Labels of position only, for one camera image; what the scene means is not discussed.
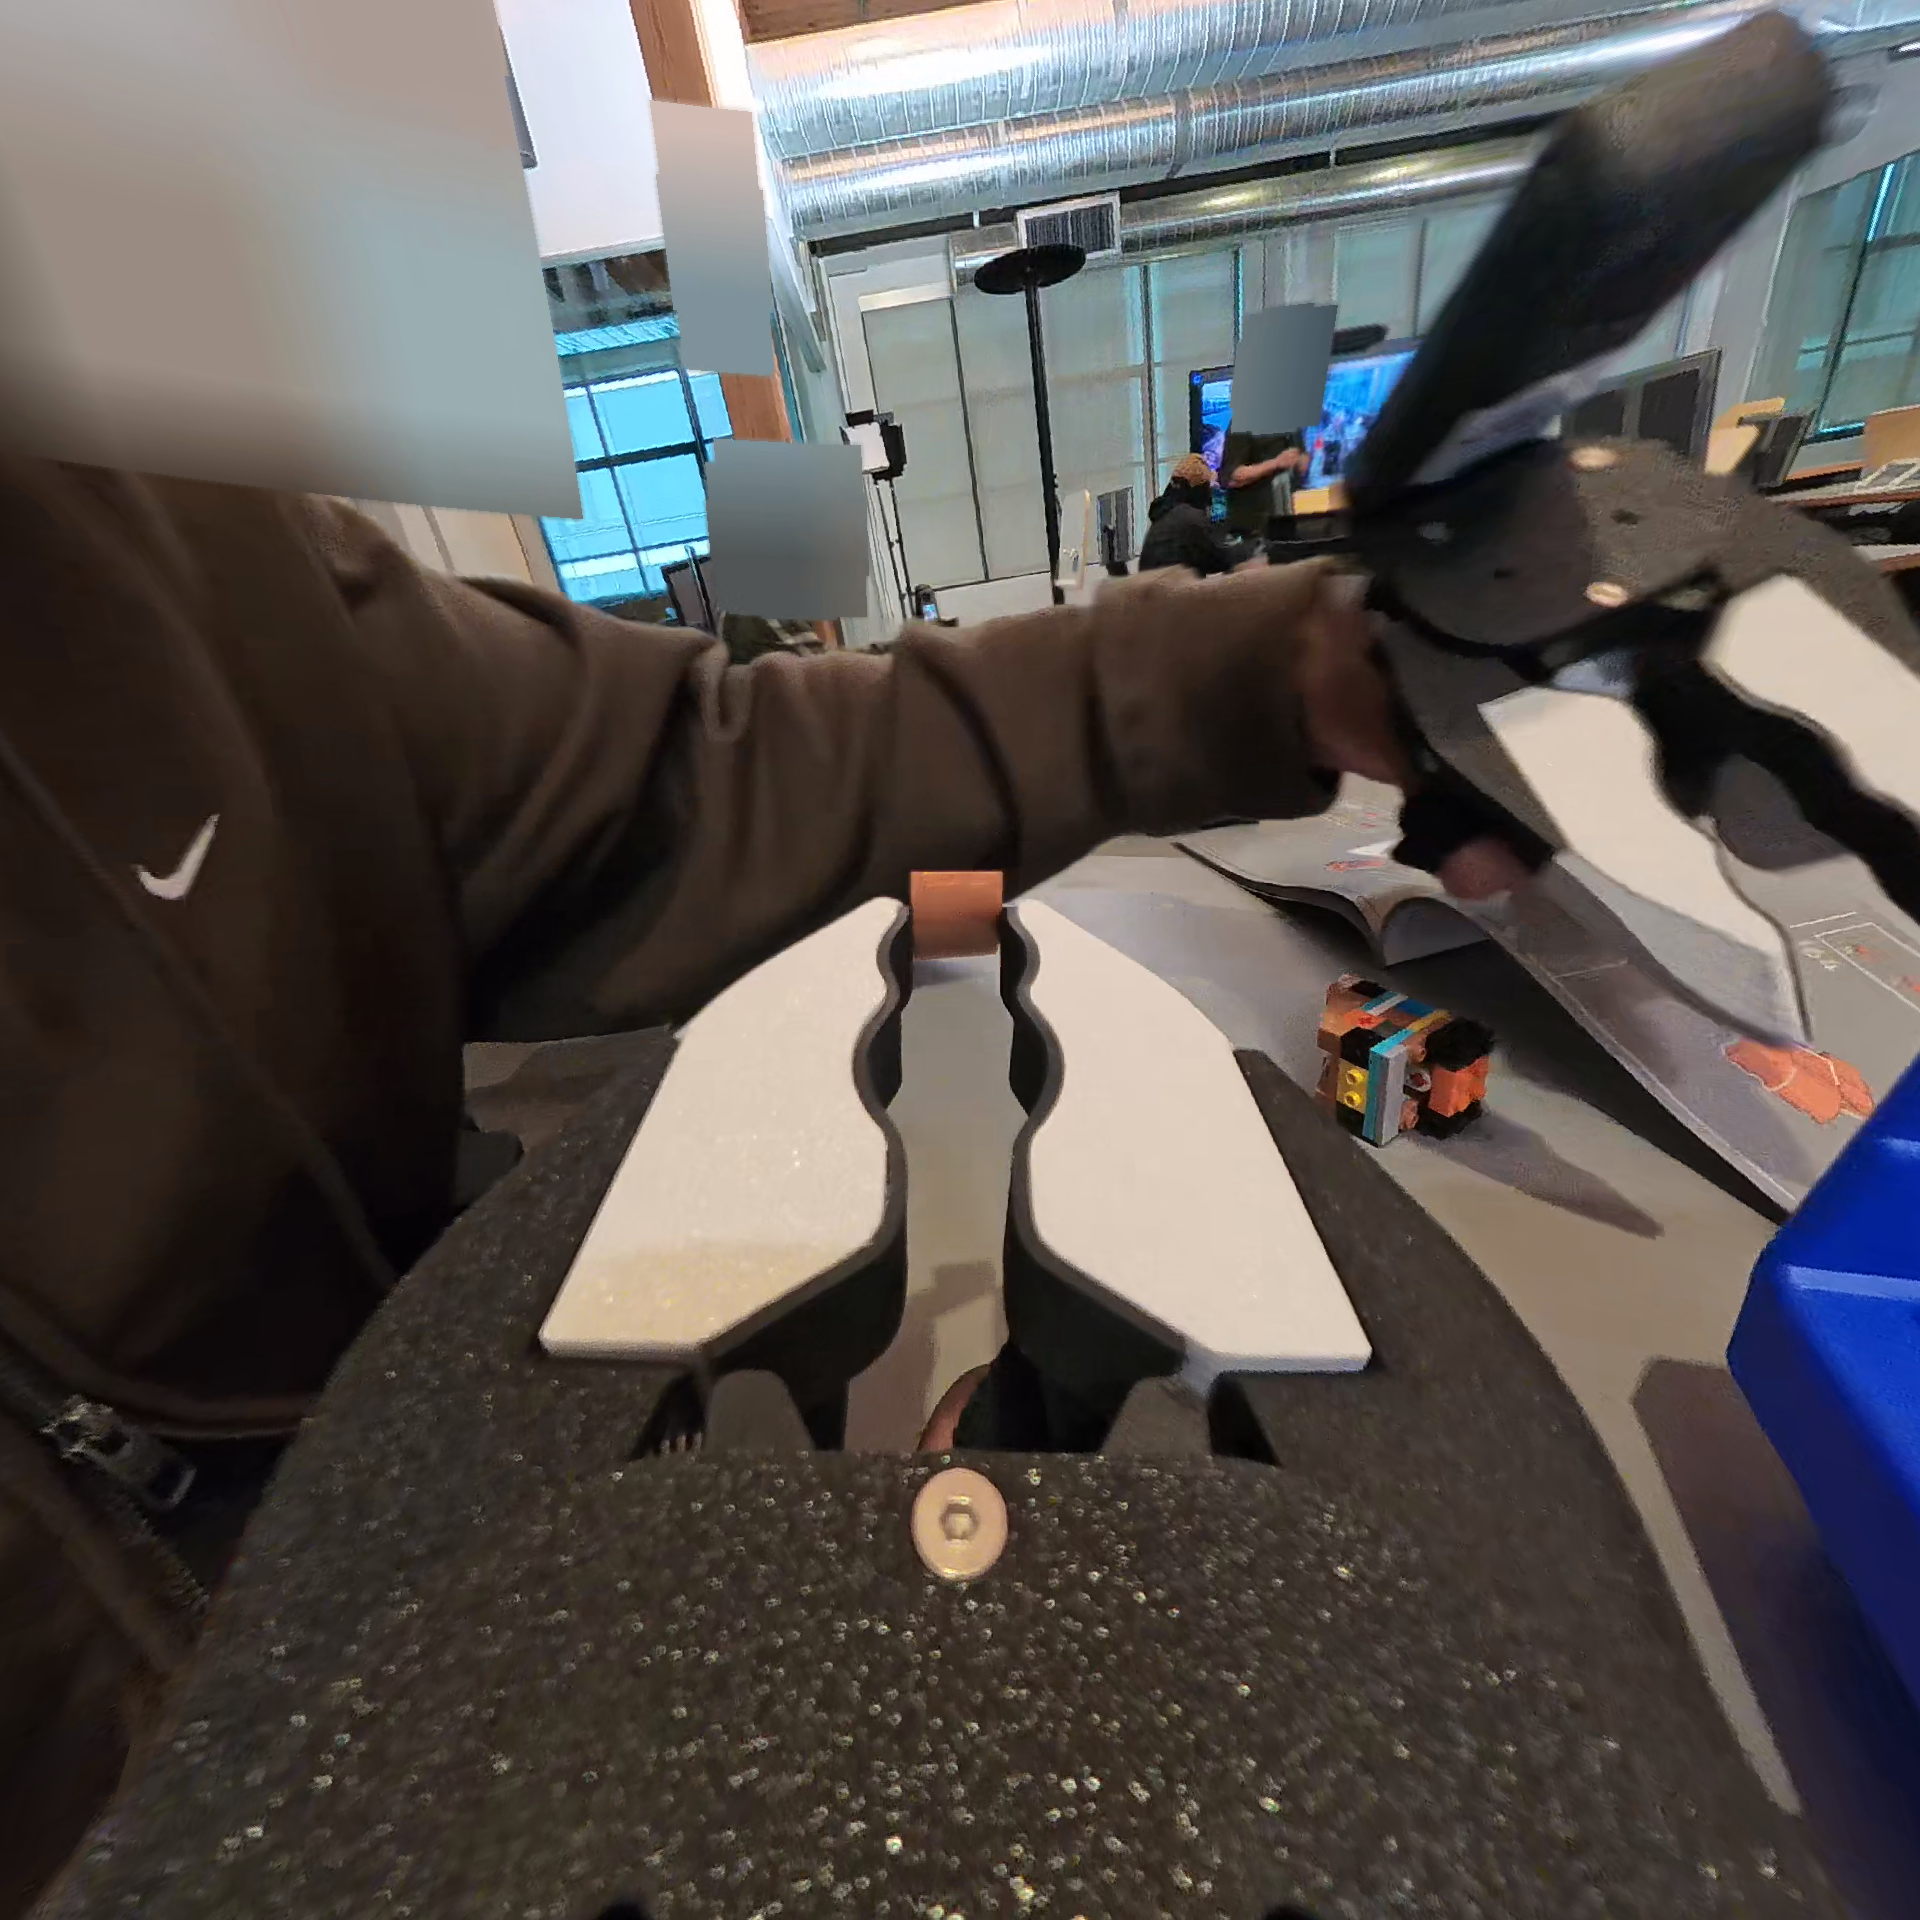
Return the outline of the instruction booklet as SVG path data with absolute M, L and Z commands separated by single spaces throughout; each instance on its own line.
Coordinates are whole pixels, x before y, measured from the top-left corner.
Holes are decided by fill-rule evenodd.
M 1760 901 L 1783 916 L 1808 1019 L 1808 1045 L 1780 1048 L 1680 994 L 1582 864 L 1550 867 L 1504 906 L 1468 906 L 1394 859 L 1396 836 L 1396 803 L 1378 784 L 1351 782 L 1308 820 L 1226 824 L 1175 845 L 1272 906 L 1343 916 L 1380 964 L 1499 948 L 1696 1141 L 1786 1210 L 1916 1057 L 1916 922 L 1848 854 L 1750 870 Z

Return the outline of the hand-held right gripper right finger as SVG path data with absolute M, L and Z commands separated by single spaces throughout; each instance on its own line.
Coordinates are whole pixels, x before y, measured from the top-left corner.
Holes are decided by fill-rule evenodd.
M 1048 902 L 1003 926 L 1019 1350 L 1046 1373 L 1361 1373 L 1371 1341 L 1230 1037 Z

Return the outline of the black computer monitor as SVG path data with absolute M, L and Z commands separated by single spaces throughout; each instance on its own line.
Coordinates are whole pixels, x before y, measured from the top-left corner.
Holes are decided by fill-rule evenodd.
M 1562 417 L 1562 442 L 1655 442 L 1703 466 L 1714 420 L 1721 349 L 1622 376 Z

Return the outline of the person's left hand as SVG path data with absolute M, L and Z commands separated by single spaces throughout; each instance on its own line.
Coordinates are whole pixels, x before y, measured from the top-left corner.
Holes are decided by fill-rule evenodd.
M 1376 659 L 1355 579 L 1331 579 L 1304 626 L 1298 653 L 1304 738 L 1314 771 L 1394 787 L 1409 805 L 1424 779 L 1403 738 L 1394 691 Z M 1506 841 L 1482 836 L 1450 853 L 1438 878 L 1462 901 L 1512 896 L 1529 867 Z

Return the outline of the black floor lamp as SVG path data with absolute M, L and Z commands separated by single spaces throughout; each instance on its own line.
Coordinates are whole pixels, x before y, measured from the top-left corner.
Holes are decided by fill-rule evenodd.
M 1051 605 L 1066 603 L 1066 587 L 1062 579 L 1064 560 L 1064 516 L 1059 468 L 1054 461 L 1051 420 L 1049 420 L 1049 378 L 1046 358 L 1046 329 L 1041 313 L 1041 294 L 1076 277 L 1088 264 L 1088 253 L 1073 242 L 1031 245 L 1007 249 L 984 260 L 975 273 L 975 289 L 985 298 L 1019 298 L 1024 305 L 1024 336 L 1030 347 L 1030 376 L 1039 433 L 1041 457 L 1041 494 L 1048 542 L 1048 590 Z

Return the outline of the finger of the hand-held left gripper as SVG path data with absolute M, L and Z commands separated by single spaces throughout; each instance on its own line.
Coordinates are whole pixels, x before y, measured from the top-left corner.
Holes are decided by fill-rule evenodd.
M 1759 874 L 1852 858 L 1918 884 L 1913 638 L 1860 626 L 1796 579 L 1690 614 L 1648 667 L 1659 779 Z
M 1652 733 L 1599 693 L 1506 693 L 1480 706 L 1543 812 L 1558 864 L 1651 966 L 1737 1033 L 1806 1045 L 1788 939 L 1740 890 L 1712 833 L 1663 790 Z

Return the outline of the blue plastic bin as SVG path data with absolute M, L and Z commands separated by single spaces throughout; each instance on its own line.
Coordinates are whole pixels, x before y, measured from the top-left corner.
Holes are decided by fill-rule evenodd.
M 1918 1696 L 1916 1066 L 1762 1251 L 1726 1363 Z

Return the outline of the silver ventilation duct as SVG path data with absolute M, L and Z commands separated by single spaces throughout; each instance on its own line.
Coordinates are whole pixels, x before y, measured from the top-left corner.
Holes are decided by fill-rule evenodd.
M 967 5 L 750 46 L 808 241 L 1542 122 L 1753 3 Z

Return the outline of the person's left forearm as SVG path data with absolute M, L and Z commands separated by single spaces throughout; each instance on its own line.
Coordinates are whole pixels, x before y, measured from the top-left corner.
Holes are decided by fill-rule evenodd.
M 1119 835 L 1298 819 L 1359 762 L 1355 580 L 1148 580 L 891 651 L 710 641 L 449 590 L 470 1040 L 698 1013 L 914 874 L 1018 892 Z

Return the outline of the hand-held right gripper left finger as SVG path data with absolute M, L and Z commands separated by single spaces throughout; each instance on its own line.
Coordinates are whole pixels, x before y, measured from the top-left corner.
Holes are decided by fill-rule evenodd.
M 870 1363 L 905 1300 L 890 1102 L 907 910 L 864 902 L 680 1033 L 539 1328 L 546 1353 Z

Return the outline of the wall television screen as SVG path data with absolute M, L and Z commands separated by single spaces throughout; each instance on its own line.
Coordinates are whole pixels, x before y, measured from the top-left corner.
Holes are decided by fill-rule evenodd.
M 1366 341 L 1366 328 L 1344 328 L 1335 333 L 1335 352 L 1329 364 L 1324 412 L 1304 433 L 1308 466 L 1289 477 L 1294 490 L 1326 490 L 1343 477 L 1347 459 L 1359 450 L 1371 430 L 1388 395 L 1401 381 L 1419 341 Z M 1194 369 L 1186 387 L 1192 450 L 1208 459 L 1218 477 L 1230 473 L 1227 433 L 1233 417 L 1233 365 Z

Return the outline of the brown tile brick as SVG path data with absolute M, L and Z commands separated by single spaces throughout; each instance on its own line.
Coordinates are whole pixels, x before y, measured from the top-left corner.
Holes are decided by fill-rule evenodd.
M 1000 870 L 912 870 L 907 907 L 921 964 L 992 956 L 1002 947 Z

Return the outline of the small colourful brick model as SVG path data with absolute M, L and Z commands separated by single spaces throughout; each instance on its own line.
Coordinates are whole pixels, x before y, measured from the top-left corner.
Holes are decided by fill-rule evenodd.
M 1491 1027 L 1361 974 L 1329 985 L 1314 1042 L 1322 1050 L 1319 1107 L 1376 1148 L 1470 1130 L 1482 1116 L 1498 1050 Z

